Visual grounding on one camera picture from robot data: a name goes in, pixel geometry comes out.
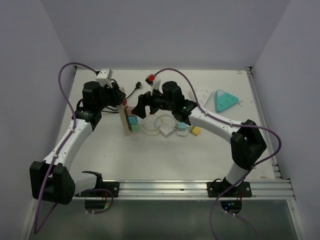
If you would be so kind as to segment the teal power strip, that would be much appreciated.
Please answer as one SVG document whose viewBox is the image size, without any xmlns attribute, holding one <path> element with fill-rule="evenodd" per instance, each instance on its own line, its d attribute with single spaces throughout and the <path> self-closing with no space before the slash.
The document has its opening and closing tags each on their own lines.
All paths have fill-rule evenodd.
<svg viewBox="0 0 320 240">
<path fill-rule="evenodd" d="M 221 113 L 230 107 L 236 105 L 239 98 L 221 89 L 218 89 L 214 95 L 215 111 Z"/>
</svg>

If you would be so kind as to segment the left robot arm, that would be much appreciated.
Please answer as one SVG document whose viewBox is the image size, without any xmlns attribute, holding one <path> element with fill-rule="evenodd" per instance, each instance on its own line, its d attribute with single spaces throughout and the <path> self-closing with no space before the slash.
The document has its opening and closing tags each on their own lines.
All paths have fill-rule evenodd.
<svg viewBox="0 0 320 240">
<path fill-rule="evenodd" d="M 30 168 L 31 192 L 34 199 L 67 205 L 82 192 L 92 196 L 103 193 L 102 174 L 85 170 L 72 177 L 69 170 L 85 140 L 92 134 L 106 107 L 118 107 L 126 95 L 118 83 L 101 86 L 97 81 L 83 85 L 82 99 L 76 105 L 71 122 L 57 146 L 43 161 L 34 161 Z"/>
</svg>

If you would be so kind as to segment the teal cube charger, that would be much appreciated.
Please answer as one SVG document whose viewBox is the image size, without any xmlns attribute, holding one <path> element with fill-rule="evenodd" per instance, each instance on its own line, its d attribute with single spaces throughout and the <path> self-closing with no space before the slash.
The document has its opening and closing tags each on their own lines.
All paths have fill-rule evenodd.
<svg viewBox="0 0 320 240">
<path fill-rule="evenodd" d="M 127 122 L 129 125 L 137 125 L 139 123 L 138 118 L 136 116 L 128 116 Z"/>
</svg>

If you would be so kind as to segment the light blue usb charger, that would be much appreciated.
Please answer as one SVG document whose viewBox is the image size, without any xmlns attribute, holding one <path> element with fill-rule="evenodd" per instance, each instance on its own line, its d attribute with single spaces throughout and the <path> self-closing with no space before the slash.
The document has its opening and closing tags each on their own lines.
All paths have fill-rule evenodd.
<svg viewBox="0 0 320 240">
<path fill-rule="evenodd" d="M 188 127 L 185 123 L 183 122 L 178 122 L 177 126 L 176 126 L 176 130 L 178 132 L 187 132 L 188 131 Z"/>
</svg>

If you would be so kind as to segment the pink cube charger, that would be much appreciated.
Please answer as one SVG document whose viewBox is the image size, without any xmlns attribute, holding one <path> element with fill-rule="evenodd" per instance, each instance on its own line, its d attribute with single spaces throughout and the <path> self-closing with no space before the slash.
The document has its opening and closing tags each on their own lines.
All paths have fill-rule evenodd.
<svg viewBox="0 0 320 240">
<path fill-rule="evenodd" d="M 126 106 L 124 108 L 124 113 L 127 117 L 133 117 L 135 116 L 135 114 L 133 113 L 133 109 L 134 107 L 133 106 Z"/>
</svg>

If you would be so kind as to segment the beige power strip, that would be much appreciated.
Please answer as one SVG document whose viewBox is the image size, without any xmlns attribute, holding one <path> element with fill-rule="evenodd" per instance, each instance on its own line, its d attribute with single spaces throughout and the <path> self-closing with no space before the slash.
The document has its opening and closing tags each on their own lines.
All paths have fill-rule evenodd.
<svg viewBox="0 0 320 240">
<path fill-rule="evenodd" d="M 125 113 L 126 106 L 127 106 L 127 98 L 124 97 L 124 99 L 122 100 L 121 104 L 118 106 L 118 112 L 119 112 L 122 128 L 123 128 L 123 131 L 124 131 L 124 135 L 125 136 L 130 136 L 132 132 L 130 131 L 129 124 L 127 122 L 127 116 L 126 116 L 126 113 Z"/>
</svg>

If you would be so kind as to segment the white triangular power strip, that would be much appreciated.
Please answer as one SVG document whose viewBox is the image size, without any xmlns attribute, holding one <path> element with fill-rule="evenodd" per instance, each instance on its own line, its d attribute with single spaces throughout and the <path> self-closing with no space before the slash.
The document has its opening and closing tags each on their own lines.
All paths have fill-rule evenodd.
<svg viewBox="0 0 320 240">
<path fill-rule="evenodd" d="M 212 94 L 212 89 L 210 88 L 199 88 L 195 89 L 195 95 L 197 97 L 199 105 L 204 108 L 206 103 L 208 102 L 211 94 Z"/>
</svg>

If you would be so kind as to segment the green cube charger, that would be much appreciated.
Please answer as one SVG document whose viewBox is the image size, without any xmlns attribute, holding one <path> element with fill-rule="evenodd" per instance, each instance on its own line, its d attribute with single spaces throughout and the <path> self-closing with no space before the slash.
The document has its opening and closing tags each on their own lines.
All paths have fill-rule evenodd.
<svg viewBox="0 0 320 240">
<path fill-rule="evenodd" d="M 140 131 L 140 125 L 138 123 L 137 124 L 130 124 L 129 130 L 133 133 L 138 133 Z"/>
</svg>

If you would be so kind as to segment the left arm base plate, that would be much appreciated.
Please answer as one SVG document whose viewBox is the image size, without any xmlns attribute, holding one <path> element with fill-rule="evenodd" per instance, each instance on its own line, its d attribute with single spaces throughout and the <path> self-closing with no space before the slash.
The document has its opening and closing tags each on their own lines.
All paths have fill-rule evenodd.
<svg viewBox="0 0 320 240">
<path fill-rule="evenodd" d="M 103 181 L 101 188 L 110 191 L 114 198 L 119 196 L 120 183 L 118 181 Z"/>
</svg>

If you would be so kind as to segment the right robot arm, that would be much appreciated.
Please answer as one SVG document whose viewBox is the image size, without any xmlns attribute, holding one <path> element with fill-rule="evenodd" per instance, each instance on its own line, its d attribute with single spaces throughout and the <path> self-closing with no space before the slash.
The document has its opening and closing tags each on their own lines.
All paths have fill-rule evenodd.
<svg viewBox="0 0 320 240">
<path fill-rule="evenodd" d="M 230 144 L 233 163 L 223 179 L 223 192 L 235 196 L 241 190 L 241 182 L 266 150 L 267 145 L 254 121 L 246 122 L 218 119 L 192 100 L 188 100 L 175 81 L 160 84 L 159 80 L 148 78 L 151 90 L 139 95 L 132 113 L 146 118 L 146 107 L 150 114 L 158 110 L 170 111 L 173 117 L 186 125 L 199 127 L 224 139 Z"/>
</svg>

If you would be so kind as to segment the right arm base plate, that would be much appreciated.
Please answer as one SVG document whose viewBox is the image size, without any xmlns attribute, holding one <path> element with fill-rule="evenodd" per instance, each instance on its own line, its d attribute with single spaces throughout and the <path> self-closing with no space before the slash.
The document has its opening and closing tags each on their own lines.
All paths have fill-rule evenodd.
<svg viewBox="0 0 320 240">
<path fill-rule="evenodd" d="M 230 188 L 231 186 L 225 179 L 217 178 L 213 181 L 208 181 L 206 183 L 207 195 L 209 198 L 217 198 L 219 196 L 224 198 L 251 198 L 253 196 L 251 185 L 247 181 L 242 181 L 239 185 Z"/>
</svg>

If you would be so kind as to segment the white charger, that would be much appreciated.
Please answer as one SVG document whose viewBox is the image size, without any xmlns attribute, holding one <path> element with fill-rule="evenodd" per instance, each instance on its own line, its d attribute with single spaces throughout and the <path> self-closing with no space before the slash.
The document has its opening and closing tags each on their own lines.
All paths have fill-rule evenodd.
<svg viewBox="0 0 320 240">
<path fill-rule="evenodd" d="M 164 124 L 160 126 L 158 130 L 163 137 L 167 138 L 175 131 L 175 128 L 170 125 Z"/>
</svg>

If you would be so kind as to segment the yellow cube charger front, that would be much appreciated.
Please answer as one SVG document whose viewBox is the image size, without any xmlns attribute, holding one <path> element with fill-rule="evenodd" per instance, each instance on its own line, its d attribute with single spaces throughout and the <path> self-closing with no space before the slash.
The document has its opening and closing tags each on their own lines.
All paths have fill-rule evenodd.
<svg viewBox="0 0 320 240">
<path fill-rule="evenodd" d="M 201 132 L 201 128 L 197 126 L 191 126 L 190 127 L 190 133 L 194 136 L 198 136 Z"/>
</svg>

